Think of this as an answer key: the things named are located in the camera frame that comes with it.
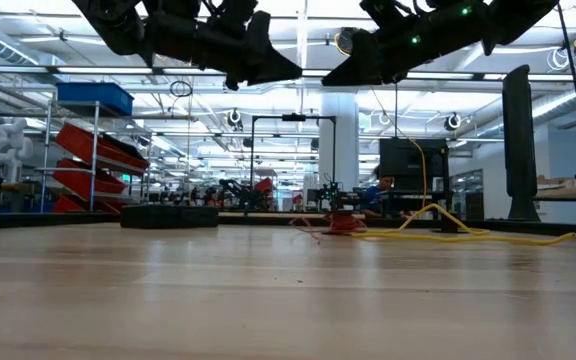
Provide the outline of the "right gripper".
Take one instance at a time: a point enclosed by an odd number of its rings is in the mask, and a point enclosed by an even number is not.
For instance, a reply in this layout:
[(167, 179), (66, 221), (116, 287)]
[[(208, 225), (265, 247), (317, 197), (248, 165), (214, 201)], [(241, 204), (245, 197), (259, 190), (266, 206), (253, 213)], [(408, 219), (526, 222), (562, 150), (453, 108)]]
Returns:
[(393, 84), (407, 72), (438, 57), (431, 19), (399, 19), (381, 26), (382, 69), (373, 35), (358, 30), (352, 35), (351, 55), (321, 80), (324, 87)]

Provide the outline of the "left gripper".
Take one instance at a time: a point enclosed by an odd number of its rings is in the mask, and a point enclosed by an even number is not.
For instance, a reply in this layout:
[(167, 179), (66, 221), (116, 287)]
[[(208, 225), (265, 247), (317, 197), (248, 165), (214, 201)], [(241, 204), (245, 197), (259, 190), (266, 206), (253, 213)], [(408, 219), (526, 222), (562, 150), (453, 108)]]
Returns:
[(249, 85), (299, 79), (302, 68), (280, 54), (270, 41), (270, 20), (269, 13), (255, 12), (246, 33), (243, 23), (195, 22), (188, 62), (200, 70), (224, 73), (226, 88), (237, 91), (242, 82), (239, 66), (245, 34), (245, 80)]

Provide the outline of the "white building pillar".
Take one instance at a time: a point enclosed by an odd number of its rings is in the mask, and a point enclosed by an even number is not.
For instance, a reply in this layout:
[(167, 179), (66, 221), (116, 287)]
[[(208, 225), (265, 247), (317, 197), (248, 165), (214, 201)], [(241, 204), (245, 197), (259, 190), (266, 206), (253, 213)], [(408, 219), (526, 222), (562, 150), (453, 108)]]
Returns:
[(334, 180), (349, 192), (358, 185), (359, 177), (359, 109), (355, 94), (324, 93), (320, 115), (319, 182)]

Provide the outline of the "person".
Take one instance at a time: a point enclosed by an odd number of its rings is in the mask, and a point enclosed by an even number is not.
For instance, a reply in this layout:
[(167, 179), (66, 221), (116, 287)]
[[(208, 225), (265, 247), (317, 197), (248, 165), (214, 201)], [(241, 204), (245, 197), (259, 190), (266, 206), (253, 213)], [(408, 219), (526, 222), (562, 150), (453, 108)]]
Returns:
[(392, 176), (384, 176), (381, 173), (380, 166), (376, 166), (373, 175), (377, 179), (377, 184), (368, 187), (363, 192), (361, 204), (361, 213), (366, 218), (394, 218), (399, 215), (396, 211), (384, 210), (381, 204), (380, 193), (390, 190), (394, 183)]

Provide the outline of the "blue storage bin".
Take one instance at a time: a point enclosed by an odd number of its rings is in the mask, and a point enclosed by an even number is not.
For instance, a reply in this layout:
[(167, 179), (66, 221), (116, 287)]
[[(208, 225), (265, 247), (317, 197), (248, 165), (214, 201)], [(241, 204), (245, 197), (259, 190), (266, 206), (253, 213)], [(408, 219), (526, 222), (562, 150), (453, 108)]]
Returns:
[(75, 114), (93, 116), (96, 103), (100, 115), (130, 116), (133, 96), (116, 83), (61, 82), (56, 84), (57, 104)]

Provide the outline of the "black fabric pouch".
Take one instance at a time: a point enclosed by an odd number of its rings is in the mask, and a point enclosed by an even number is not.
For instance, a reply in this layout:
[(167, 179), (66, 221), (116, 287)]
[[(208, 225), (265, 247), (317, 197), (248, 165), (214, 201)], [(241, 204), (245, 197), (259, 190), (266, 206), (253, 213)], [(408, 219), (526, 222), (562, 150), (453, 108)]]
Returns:
[(120, 213), (120, 225), (122, 228), (153, 230), (214, 228), (219, 225), (219, 212), (213, 207), (126, 206)]

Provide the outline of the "red tilted storage bin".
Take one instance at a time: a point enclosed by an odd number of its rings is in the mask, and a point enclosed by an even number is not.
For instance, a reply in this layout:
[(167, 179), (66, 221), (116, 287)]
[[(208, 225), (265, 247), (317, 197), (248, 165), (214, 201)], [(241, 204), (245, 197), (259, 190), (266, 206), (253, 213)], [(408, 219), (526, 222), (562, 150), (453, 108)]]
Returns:
[(87, 164), (92, 164), (95, 151), (98, 168), (133, 176), (142, 176), (149, 168), (149, 162), (134, 146), (105, 133), (94, 135), (69, 123), (59, 131), (55, 142)]
[(121, 194), (126, 187), (123, 182), (100, 168), (96, 169), (95, 178), (92, 178), (90, 165), (72, 159), (60, 160), (53, 178), (85, 200), (90, 199), (91, 190), (95, 193)]
[(109, 214), (119, 214), (121, 212), (122, 204), (107, 201), (95, 201), (93, 208), (90, 208), (90, 203), (81, 200), (75, 195), (61, 194), (58, 196), (56, 203), (52, 207), (53, 213), (83, 213), (83, 212), (103, 212)]

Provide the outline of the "metal shelf rack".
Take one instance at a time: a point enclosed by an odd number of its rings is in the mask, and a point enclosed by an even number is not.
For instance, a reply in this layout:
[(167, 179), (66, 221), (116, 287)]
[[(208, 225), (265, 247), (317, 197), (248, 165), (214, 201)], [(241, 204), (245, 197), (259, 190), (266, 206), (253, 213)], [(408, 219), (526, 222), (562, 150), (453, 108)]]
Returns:
[(57, 105), (73, 117), (47, 139), (66, 154), (55, 165), (39, 169), (59, 186), (52, 211), (117, 214), (127, 205), (138, 204), (143, 191), (135, 191), (133, 185), (144, 178), (150, 163), (137, 147), (102, 126), (104, 120), (126, 116), (99, 101), (59, 101)]

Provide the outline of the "black gantry frame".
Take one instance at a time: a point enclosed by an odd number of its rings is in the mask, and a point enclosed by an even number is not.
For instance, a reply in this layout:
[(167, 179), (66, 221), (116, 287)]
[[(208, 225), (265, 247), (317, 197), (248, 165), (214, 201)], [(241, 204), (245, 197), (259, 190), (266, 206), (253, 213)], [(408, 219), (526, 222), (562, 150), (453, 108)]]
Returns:
[(281, 120), (284, 122), (305, 122), (306, 120), (328, 120), (332, 124), (332, 177), (330, 182), (336, 181), (336, 145), (337, 145), (337, 117), (336, 116), (314, 116), (305, 114), (283, 114), (283, 115), (253, 115), (251, 119), (251, 147), (250, 147), (250, 169), (249, 182), (250, 191), (255, 189), (254, 183), (254, 162), (255, 158), (255, 125), (258, 120)]

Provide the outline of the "black aluminium table frame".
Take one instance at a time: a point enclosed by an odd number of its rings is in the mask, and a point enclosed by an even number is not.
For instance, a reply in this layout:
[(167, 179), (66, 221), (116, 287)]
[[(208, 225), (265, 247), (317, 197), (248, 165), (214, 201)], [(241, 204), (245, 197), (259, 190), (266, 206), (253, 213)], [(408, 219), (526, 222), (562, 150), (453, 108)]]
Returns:
[[(293, 213), (225, 213), (219, 216), (219, 223), (223, 225), (245, 226), (289, 226), (297, 215)], [(0, 213), (0, 229), (43, 227), (61, 225), (79, 225), (94, 223), (120, 223), (119, 214), (109, 213)], [(465, 220), (464, 224), (469, 228), (478, 228), (504, 233), (522, 233), (536, 235), (561, 236), (566, 233), (576, 233), (576, 224), (516, 222), (506, 220)]]

